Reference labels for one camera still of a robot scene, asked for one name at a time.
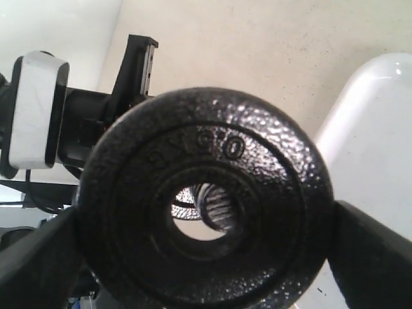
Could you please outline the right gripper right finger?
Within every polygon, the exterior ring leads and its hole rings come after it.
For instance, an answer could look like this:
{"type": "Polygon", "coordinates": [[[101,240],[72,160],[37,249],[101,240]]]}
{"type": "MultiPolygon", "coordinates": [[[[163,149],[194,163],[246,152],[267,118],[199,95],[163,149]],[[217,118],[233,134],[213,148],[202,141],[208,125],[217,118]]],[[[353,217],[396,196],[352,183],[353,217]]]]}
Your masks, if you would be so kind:
{"type": "Polygon", "coordinates": [[[328,263],[348,308],[411,308],[411,241],[345,201],[328,263]]]}

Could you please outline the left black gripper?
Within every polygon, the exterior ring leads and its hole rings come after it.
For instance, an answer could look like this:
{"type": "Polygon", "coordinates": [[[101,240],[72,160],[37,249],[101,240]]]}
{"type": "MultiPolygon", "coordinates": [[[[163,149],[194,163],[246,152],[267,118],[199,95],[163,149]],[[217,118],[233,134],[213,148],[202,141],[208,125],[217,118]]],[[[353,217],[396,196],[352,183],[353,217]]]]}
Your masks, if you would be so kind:
{"type": "Polygon", "coordinates": [[[79,179],[91,150],[112,123],[135,105],[147,100],[155,50],[151,37],[129,35],[112,94],[70,88],[67,92],[57,159],[79,179]],[[106,118],[109,103],[122,106],[106,118]]]}

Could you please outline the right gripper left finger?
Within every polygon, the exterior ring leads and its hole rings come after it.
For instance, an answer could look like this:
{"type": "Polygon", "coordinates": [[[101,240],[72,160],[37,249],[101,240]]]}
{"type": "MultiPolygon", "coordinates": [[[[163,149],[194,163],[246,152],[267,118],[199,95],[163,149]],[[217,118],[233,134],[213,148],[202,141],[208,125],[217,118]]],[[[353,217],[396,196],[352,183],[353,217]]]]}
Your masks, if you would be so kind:
{"type": "Polygon", "coordinates": [[[83,257],[70,207],[1,252],[1,308],[65,308],[83,257]]]}

